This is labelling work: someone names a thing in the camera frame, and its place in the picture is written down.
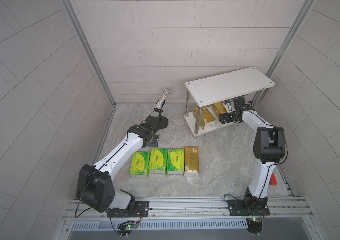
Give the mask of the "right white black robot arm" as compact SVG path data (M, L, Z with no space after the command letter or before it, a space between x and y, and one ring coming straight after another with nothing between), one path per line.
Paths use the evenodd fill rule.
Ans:
M268 186L274 168L286 156L285 131L266 120L245 102L243 96L225 101L229 104L229 112L223 119L230 123L246 123L256 133L253 153L257 159L254 176L242 199L234 196L230 200L224 199L228 204L231 216L267 216Z

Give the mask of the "gold tissue pack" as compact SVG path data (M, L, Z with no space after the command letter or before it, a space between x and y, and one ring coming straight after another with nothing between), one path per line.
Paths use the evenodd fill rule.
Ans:
M216 125L215 117L211 114L211 112L206 107L203 107L200 127L203 130L209 130L213 128L215 125Z
M219 118L222 114L227 113L226 107L224 102L218 102L214 103L212 105L212 110L216 114L216 116Z
M185 148L185 177L198 177L199 168L199 149L197 147Z

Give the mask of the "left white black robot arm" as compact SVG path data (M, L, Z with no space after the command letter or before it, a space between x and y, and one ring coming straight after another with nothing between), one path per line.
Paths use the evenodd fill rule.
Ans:
M127 130L123 140L103 159L94 165L84 165L79 172L76 199L108 217L128 217L135 211L135 196L117 191L113 180L121 167L135 152L146 146L157 147L157 131L168 126L162 115L148 116L141 124Z

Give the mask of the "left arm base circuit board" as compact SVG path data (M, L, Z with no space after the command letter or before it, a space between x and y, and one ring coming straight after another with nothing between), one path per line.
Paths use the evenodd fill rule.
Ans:
M134 221L126 221L118 224L117 233L121 237L125 236L126 238L138 227L138 224Z

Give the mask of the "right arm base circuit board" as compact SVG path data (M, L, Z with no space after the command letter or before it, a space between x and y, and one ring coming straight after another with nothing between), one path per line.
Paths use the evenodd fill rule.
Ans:
M247 218L247 231L254 235L260 235L263 230L263 221L260 218Z

